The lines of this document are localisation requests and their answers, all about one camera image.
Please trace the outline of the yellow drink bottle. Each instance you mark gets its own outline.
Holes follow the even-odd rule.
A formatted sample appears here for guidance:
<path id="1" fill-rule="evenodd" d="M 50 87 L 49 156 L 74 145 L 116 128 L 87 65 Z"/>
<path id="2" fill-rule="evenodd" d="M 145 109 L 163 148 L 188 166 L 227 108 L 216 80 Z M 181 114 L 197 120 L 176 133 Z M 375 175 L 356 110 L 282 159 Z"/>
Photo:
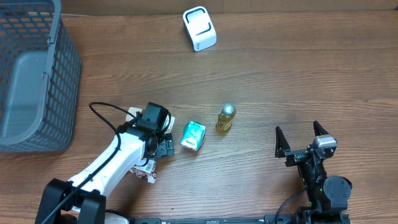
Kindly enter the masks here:
<path id="1" fill-rule="evenodd" d="M 226 134 L 232 127 L 233 119 L 236 116 L 236 108 L 231 103 L 226 103 L 218 114 L 216 130 L 221 134 Z"/>

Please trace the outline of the green lidded cup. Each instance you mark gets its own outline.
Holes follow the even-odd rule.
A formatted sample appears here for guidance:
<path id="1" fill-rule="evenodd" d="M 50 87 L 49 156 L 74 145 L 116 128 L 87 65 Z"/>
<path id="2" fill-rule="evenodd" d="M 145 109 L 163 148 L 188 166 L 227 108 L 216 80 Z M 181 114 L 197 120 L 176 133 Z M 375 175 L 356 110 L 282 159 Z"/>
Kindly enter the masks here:
<path id="1" fill-rule="evenodd" d="M 186 134 L 188 134 L 188 130 L 189 130 L 189 125 L 190 123 L 187 123 L 183 129 L 183 136 L 185 136 Z"/>

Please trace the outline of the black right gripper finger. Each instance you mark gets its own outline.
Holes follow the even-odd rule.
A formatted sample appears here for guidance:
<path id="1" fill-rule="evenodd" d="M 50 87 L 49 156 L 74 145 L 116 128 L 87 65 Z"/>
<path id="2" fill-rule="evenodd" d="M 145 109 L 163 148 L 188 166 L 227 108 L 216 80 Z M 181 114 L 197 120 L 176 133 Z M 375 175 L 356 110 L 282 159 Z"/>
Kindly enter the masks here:
<path id="1" fill-rule="evenodd" d="M 286 156 L 287 152 L 290 152 L 290 146 L 279 126 L 275 128 L 276 144 L 275 144 L 275 157 L 282 158 Z"/>
<path id="2" fill-rule="evenodd" d="M 322 136 L 322 135 L 327 135 L 329 132 L 327 132 L 318 121 L 313 122 L 313 130 L 315 132 L 316 136 Z"/>

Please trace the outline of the beige brown snack bag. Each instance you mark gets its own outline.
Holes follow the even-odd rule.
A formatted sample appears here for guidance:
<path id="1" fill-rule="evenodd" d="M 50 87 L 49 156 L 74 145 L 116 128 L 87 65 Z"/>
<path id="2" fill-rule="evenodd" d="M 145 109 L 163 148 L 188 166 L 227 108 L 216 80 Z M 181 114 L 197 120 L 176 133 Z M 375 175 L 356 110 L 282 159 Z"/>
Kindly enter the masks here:
<path id="1" fill-rule="evenodd" d="M 175 122 L 174 116 L 170 116 L 166 119 L 163 125 L 163 129 L 167 127 L 165 134 L 172 132 L 174 122 Z M 155 157 L 155 155 L 152 154 L 151 158 L 149 158 L 148 160 L 145 159 L 141 160 L 141 162 L 138 165 L 132 167 L 129 171 L 134 175 L 136 175 L 137 177 L 145 179 L 149 183 L 154 184 L 157 175 L 156 174 L 157 158 L 159 157 Z"/>

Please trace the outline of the teal tissue pack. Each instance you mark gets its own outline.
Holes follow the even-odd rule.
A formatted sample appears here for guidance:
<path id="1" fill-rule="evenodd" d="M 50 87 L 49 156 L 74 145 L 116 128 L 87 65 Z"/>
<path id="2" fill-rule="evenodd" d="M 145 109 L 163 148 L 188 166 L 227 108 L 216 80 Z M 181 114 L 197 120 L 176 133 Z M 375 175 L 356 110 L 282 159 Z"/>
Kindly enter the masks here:
<path id="1" fill-rule="evenodd" d="M 197 151 L 204 143 L 206 126 L 196 121 L 190 121 L 189 123 L 188 134 L 182 136 L 180 144 L 187 149 Z"/>

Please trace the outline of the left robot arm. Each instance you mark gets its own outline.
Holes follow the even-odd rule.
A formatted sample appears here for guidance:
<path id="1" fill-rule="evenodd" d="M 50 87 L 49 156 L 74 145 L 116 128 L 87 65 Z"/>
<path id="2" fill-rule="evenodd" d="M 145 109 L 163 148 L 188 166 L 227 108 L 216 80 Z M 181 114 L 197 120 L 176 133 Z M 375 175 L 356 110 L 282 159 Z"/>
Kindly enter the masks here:
<path id="1" fill-rule="evenodd" d="M 140 223 L 108 210 L 106 201 L 133 167 L 174 154 L 172 128 L 175 118 L 155 103 L 145 110 L 127 112 L 131 118 L 113 127 L 111 144 L 83 171 L 68 181 L 52 179 L 44 188 L 36 223 Z"/>

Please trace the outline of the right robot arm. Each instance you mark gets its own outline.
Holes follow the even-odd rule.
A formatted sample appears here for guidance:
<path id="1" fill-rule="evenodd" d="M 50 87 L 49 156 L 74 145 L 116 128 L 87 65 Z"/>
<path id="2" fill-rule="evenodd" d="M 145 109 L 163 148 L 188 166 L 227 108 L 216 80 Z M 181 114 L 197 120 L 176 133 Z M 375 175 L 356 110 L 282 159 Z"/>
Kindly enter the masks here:
<path id="1" fill-rule="evenodd" d="M 289 215 L 285 223 L 349 223 L 348 199 L 353 185 L 346 177 L 328 176 L 323 161 L 331 158 L 338 141 L 318 121 L 313 122 L 315 138 L 305 149 L 291 150 L 280 127 L 275 128 L 275 157 L 285 158 L 287 167 L 297 167 L 304 188 L 289 197 L 278 208 L 274 223 L 280 222 L 280 213 L 287 203 L 306 193 L 309 206 L 300 207 Z"/>

